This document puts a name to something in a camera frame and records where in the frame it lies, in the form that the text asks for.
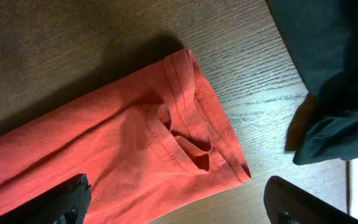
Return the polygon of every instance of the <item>table surface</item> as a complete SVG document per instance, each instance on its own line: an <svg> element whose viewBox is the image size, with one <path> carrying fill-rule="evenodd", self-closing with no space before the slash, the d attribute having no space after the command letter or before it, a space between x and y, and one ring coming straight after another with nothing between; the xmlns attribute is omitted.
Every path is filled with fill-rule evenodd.
<svg viewBox="0 0 358 224"><path fill-rule="evenodd" d="M218 95L252 180L154 223L268 223L272 175L346 211L345 162L296 166L284 153L307 91L263 0L0 0L0 135L182 47Z"/></svg>

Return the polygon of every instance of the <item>black object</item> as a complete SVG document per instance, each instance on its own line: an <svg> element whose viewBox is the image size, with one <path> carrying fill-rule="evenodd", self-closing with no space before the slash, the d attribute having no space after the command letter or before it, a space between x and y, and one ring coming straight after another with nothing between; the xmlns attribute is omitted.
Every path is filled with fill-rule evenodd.
<svg viewBox="0 0 358 224"><path fill-rule="evenodd" d="M358 157L358 0L267 0L317 115L293 162Z"/></svg>
<svg viewBox="0 0 358 224"><path fill-rule="evenodd" d="M91 202L85 174L78 174L14 210L0 223L82 224Z"/></svg>
<svg viewBox="0 0 358 224"><path fill-rule="evenodd" d="M267 181L264 204L272 224L358 224L357 219L277 176Z"/></svg>

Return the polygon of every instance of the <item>red t-shirt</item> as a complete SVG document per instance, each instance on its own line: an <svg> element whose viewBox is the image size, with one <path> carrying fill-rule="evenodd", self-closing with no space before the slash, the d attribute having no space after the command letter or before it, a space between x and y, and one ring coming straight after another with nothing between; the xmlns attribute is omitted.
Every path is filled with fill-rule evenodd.
<svg viewBox="0 0 358 224"><path fill-rule="evenodd" d="M0 215L77 174L92 185L85 223L149 222L250 179L190 50L0 137Z"/></svg>

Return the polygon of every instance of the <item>t-shirt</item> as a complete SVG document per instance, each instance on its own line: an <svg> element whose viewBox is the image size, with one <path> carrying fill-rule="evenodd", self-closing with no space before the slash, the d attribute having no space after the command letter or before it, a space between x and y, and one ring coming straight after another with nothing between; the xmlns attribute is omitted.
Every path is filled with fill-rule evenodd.
<svg viewBox="0 0 358 224"><path fill-rule="evenodd" d="M77 174L91 184L92 224L146 223L250 179L184 49L0 137L0 215Z"/></svg>

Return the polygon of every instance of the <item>wooden table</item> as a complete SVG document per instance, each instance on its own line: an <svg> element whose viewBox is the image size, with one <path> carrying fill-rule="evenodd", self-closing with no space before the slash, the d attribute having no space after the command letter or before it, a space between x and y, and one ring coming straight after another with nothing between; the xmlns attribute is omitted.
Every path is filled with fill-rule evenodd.
<svg viewBox="0 0 358 224"><path fill-rule="evenodd" d="M0 0L0 135L182 47L223 104L252 180L154 223L268 223L272 175L346 211L345 162L296 166L284 153L307 91L263 0Z"/></svg>

